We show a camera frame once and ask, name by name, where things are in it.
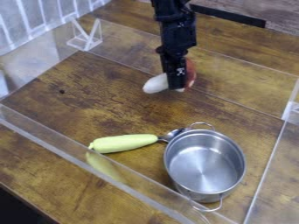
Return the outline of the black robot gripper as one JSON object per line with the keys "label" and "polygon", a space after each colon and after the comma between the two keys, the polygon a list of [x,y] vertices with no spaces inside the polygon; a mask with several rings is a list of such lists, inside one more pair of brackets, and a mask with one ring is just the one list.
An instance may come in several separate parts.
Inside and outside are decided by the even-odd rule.
{"label": "black robot gripper", "polygon": [[181,89],[186,81],[186,62],[182,57],[196,46],[196,17],[154,17],[160,24],[160,54],[162,72],[166,74],[168,88]]}

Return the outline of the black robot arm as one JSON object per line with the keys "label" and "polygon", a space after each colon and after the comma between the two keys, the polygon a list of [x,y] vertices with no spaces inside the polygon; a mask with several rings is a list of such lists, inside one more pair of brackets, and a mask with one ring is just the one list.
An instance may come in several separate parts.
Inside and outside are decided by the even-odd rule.
{"label": "black robot arm", "polygon": [[153,18],[160,24],[160,55],[168,88],[181,89],[186,83],[188,49],[196,46],[196,15],[186,7],[190,0],[150,0]]}

